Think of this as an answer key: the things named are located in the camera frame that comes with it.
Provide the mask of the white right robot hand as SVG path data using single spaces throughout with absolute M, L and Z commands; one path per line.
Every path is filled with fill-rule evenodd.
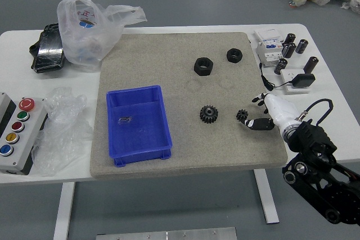
M 252 102 L 258 102 L 258 106 L 265 105 L 265 114 L 269 118 L 248 119 L 246 110 L 239 110 L 236 118 L 251 130 L 272 130 L 278 127 L 283 139 L 290 136 L 300 125 L 301 121 L 296 118 L 300 115 L 295 105 L 273 94 L 262 93 L 256 96 Z

